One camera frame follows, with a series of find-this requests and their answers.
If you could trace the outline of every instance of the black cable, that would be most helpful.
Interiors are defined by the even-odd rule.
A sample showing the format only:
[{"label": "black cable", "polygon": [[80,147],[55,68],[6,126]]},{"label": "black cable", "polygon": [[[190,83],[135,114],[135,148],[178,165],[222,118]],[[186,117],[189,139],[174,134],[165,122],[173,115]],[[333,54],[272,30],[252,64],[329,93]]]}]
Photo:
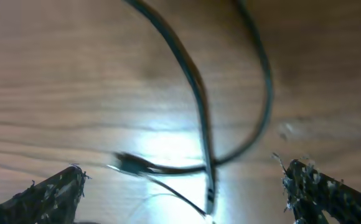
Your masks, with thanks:
[{"label": "black cable", "polygon": [[[143,14],[147,19],[151,21],[153,26],[160,32],[163,38],[168,43],[169,48],[175,55],[180,67],[182,68],[190,87],[192,88],[193,94],[197,102],[197,108],[199,111],[201,132],[202,132],[202,141],[203,141],[203,153],[204,153],[204,166],[192,166],[192,167],[168,167],[153,164],[148,162],[140,157],[122,153],[116,154],[117,158],[120,160],[121,164],[118,168],[119,170],[125,171],[130,174],[135,175],[145,175],[145,174],[161,174],[161,175],[173,175],[173,174],[188,174],[191,172],[206,171],[209,177],[207,183],[207,198],[206,198],[206,214],[210,215],[213,212],[215,204],[215,166],[220,166],[225,163],[228,163],[237,157],[241,156],[244,152],[249,150],[263,135],[265,129],[267,128],[272,103],[273,103],[273,87],[271,80],[271,70],[269,65],[269,60],[266,56],[263,44],[260,39],[258,29],[256,28],[253,19],[249,15],[248,11],[245,9],[245,6],[241,3],[240,0],[233,0],[236,4],[242,18],[251,32],[251,38],[255,45],[256,51],[260,58],[261,66],[264,72],[264,80],[266,86],[266,101],[265,107],[263,110],[263,115],[260,123],[254,133],[253,137],[244,142],[240,147],[236,148],[230,154],[226,155],[220,159],[214,159],[213,150],[212,150],[212,138],[210,130],[210,119],[208,113],[208,103],[207,97],[205,94],[205,88],[203,81],[200,77],[200,73],[197,70],[197,67],[193,63],[189,54],[186,52],[184,46],[180,42],[179,38],[176,36],[175,32],[167,24],[167,22],[151,7],[149,7],[142,0],[125,0],[131,6],[133,6],[137,11]],[[178,195],[175,190],[171,190],[172,193]]]},{"label": "black cable", "polygon": [[209,110],[207,103],[207,96],[205,94],[205,88],[200,77],[200,73],[195,66],[193,60],[185,50],[182,42],[179,40],[176,33],[171,29],[167,22],[150,6],[140,0],[125,0],[147,19],[149,19],[152,25],[160,32],[168,46],[172,50],[177,59],[180,67],[187,77],[187,81],[192,87],[193,94],[197,102],[197,108],[199,111],[199,118],[201,123],[203,155],[205,166],[204,170],[207,172],[207,203],[206,213],[211,214],[215,205],[215,159],[212,150],[212,138],[211,128],[209,123]]},{"label": "black cable", "polygon": [[[240,2],[240,0],[233,0],[233,2],[235,3],[237,9],[239,10],[247,28],[251,32],[251,39],[254,43],[255,49],[260,58],[261,67],[263,70],[263,75],[264,75],[264,80],[265,80],[266,99],[265,99],[265,105],[263,108],[263,115],[261,117],[261,120],[257,126],[257,129],[256,129],[254,135],[248,141],[241,144],[239,147],[234,149],[228,155],[224,156],[223,158],[215,159],[213,162],[214,166],[221,166],[223,164],[226,164],[226,163],[236,159],[237,157],[241,156],[244,152],[246,152],[247,150],[252,148],[254,146],[254,144],[257,143],[261,139],[261,137],[265,133],[265,130],[270,122],[273,97],[274,97],[270,63],[269,63],[268,57],[265,53],[265,50],[263,48],[263,44],[262,44],[258,29],[256,28],[253,19],[249,15],[245,6]],[[155,24],[155,26],[160,27],[159,31],[166,29],[162,24],[160,24],[158,22]],[[169,44],[171,50],[173,51],[173,53],[175,54],[177,59],[182,58],[183,55],[179,53],[180,50],[177,50],[177,49],[181,48],[180,46],[176,45],[177,42],[168,41],[167,43]],[[188,68],[189,66],[191,66],[190,64],[187,63],[187,60],[178,60],[178,62],[180,64],[180,66],[182,67],[182,69]],[[185,76],[187,77],[188,80],[194,80],[193,73],[185,72]],[[198,90],[198,88],[194,88],[195,84],[193,84],[190,81],[189,81],[189,83],[194,90],[194,95],[195,95],[197,104],[199,105],[200,104],[199,102],[203,101],[202,100],[203,94],[201,94],[201,92],[199,92],[199,91],[195,91],[195,90]],[[199,113],[200,113],[200,117],[204,117],[204,115],[202,115],[202,114],[206,114],[206,112],[201,111],[201,110],[199,110]],[[205,166],[190,166],[190,167],[179,167],[178,168],[178,167],[155,165],[154,167],[151,167],[151,168],[153,168],[154,171],[150,172],[150,174],[162,174],[162,175],[190,174],[193,172],[205,171]]]}]

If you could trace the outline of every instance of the cable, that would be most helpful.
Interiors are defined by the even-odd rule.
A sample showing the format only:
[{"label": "cable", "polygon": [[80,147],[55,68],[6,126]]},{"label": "cable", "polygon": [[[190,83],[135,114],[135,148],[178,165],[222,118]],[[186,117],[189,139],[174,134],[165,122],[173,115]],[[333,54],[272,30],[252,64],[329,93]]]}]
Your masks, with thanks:
[{"label": "cable", "polygon": [[203,155],[205,166],[204,170],[207,172],[207,198],[206,198],[206,212],[211,214],[214,210],[215,205],[215,193],[216,193],[216,184],[215,184],[215,159],[212,149],[212,136],[210,128],[210,120],[208,113],[208,103],[207,97],[205,94],[204,84],[202,82],[200,73],[195,66],[193,60],[185,50],[182,42],[179,40],[178,36],[167,24],[167,22],[150,6],[145,2],[139,0],[125,0],[141,14],[143,14],[147,19],[149,19],[152,25],[160,32],[165,41],[168,43],[169,48],[175,55],[180,67],[187,77],[195,100],[197,102],[197,108],[199,111],[199,118],[201,123],[201,134],[202,134],[202,144],[203,144]]},{"label": "cable", "polygon": [[[175,55],[175,58],[177,59],[180,67],[182,68],[189,82],[189,85],[195,96],[195,100],[199,112],[205,165],[192,166],[192,167],[168,167],[168,166],[153,164],[145,159],[142,159],[140,157],[128,153],[121,153],[121,154],[115,154],[116,158],[120,162],[120,166],[109,166],[109,165],[108,166],[114,169],[118,169],[121,172],[127,172],[129,174],[143,175],[143,176],[146,176],[146,174],[174,175],[174,174],[189,174],[191,172],[206,171],[208,175],[208,182],[207,182],[205,213],[207,215],[211,215],[215,205],[215,193],[216,193],[215,167],[226,164],[238,158],[244,152],[246,152],[251,147],[253,147],[253,145],[256,142],[258,142],[258,140],[260,140],[260,138],[262,137],[270,121],[274,93],[273,93],[273,86],[271,80],[270,64],[268,57],[266,56],[265,50],[263,48],[263,44],[261,42],[258,29],[256,28],[253,19],[249,15],[248,11],[245,9],[245,6],[240,2],[240,0],[233,0],[238,10],[240,11],[240,14],[247,28],[249,28],[251,32],[252,41],[260,58],[261,66],[264,73],[266,100],[265,100],[263,115],[252,138],[249,141],[244,142],[241,146],[236,148],[234,151],[232,151],[230,154],[226,155],[225,157],[220,159],[215,159],[212,150],[212,138],[211,138],[212,135],[210,129],[209,113],[208,113],[208,103],[207,103],[208,101],[207,101],[207,96],[205,94],[204,84],[201,79],[200,73],[197,70],[197,67],[193,63],[189,54],[186,52],[184,46],[180,42],[179,38],[176,36],[175,32],[153,8],[149,7],[142,0],[125,0],[125,1],[131,6],[133,6],[141,14],[143,14],[147,19],[149,19],[152,25],[160,32],[160,34],[167,42],[169,48],[172,50],[173,54]],[[155,179],[151,179],[151,181],[161,185],[167,190],[170,190],[172,193],[179,196],[185,202],[187,203],[190,202],[181,194],[177,193],[175,190],[171,189],[170,187],[166,186],[160,181]]]},{"label": "cable", "polygon": [[[270,122],[270,116],[271,116],[271,110],[272,110],[272,104],[273,104],[273,98],[274,98],[270,63],[269,63],[268,57],[265,53],[265,50],[263,48],[263,44],[262,44],[258,29],[256,28],[253,19],[249,15],[248,11],[245,9],[245,6],[242,5],[240,0],[233,0],[233,2],[236,4],[237,9],[240,11],[240,14],[244,20],[244,23],[246,24],[247,28],[251,32],[251,39],[254,43],[257,54],[260,58],[261,67],[262,67],[262,70],[264,73],[266,99],[265,99],[265,105],[263,108],[263,115],[260,119],[260,122],[258,123],[257,129],[256,129],[255,133],[253,134],[253,136],[248,141],[244,142],[242,145],[240,145],[239,147],[234,149],[230,154],[224,156],[223,158],[215,159],[214,166],[221,166],[221,165],[224,165],[224,164],[236,159],[237,157],[241,156],[244,152],[251,149],[254,146],[254,144],[257,143],[261,139],[261,137],[265,133],[265,130],[268,127],[269,122]],[[178,46],[170,45],[170,48],[176,49],[176,48],[178,48]],[[182,68],[189,66],[186,63],[181,63],[184,61],[185,60],[183,60],[183,61],[178,60],[178,62],[180,63],[180,66]],[[188,78],[188,80],[193,79],[193,77],[190,77],[190,73],[185,73],[185,75]],[[195,94],[196,99],[200,99],[202,97],[202,95],[198,91],[194,91],[194,94]],[[154,167],[150,167],[150,168],[153,168],[155,170],[155,171],[151,171],[150,174],[161,174],[161,175],[190,174],[193,172],[200,172],[200,171],[205,170],[205,166],[190,166],[190,167],[179,167],[178,168],[178,167],[155,165]]]}]

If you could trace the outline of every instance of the wooden surface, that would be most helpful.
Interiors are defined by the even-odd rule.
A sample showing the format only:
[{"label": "wooden surface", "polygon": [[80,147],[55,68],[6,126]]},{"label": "wooden surface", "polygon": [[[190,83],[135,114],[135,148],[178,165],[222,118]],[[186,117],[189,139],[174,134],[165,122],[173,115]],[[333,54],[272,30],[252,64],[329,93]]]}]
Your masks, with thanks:
[{"label": "wooden surface", "polygon": [[[149,1],[173,26],[208,89],[215,151],[248,139],[263,81],[248,32],[220,0]],[[361,191],[361,1],[252,0],[276,90],[260,143],[220,168],[217,223],[292,223],[283,213],[284,161],[309,154]],[[118,0],[0,0],[0,203],[34,179],[80,163],[93,177],[77,219],[125,223],[165,190],[104,168],[111,152],[181,166],[200,163],[190,88],[148,21]],[[204,176],[163,178],[200,206]],[[172,197],[152,199],[131,223],[198,223]]]}]

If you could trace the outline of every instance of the wooden table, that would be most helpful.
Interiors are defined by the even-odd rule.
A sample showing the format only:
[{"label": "wooden table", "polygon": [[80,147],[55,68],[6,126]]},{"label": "wooden table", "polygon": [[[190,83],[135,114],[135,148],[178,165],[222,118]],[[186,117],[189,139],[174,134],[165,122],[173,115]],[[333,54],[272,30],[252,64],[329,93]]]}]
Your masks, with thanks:
[{"label": "wooden table", "polygon": [[[251,136],[264,85],[248,31],[222,0],[148,1],[173,26],[207,86],[217,156]],[[273,68],[271,126],[219,170],[217,223],[292,223],[281,168],[305,154],[361,191],[361,1],[253,0]],[[143,198],[166,193],[104,168],[112,152],[201,163],[194,98],[159,33],[118,0],[0,0],[0,203],[80,163],[92,180],[78,220],[125,223]],[[200,206],[204,175],[162,178]],[[198,223],[155,197],[132,223]]]}]

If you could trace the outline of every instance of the cable connector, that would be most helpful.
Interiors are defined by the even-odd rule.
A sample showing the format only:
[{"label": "cable connector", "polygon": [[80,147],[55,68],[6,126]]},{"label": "cable connector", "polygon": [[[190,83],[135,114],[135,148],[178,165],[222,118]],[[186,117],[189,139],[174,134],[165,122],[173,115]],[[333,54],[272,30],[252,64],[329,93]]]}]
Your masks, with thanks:
[{"label": "cable connector", "polygon": [[154,167],[154,164],[126,152],[115,152],[113,162],[107,165],[107,167],[128,175],[140,176],[151,173],[151,168]]}]

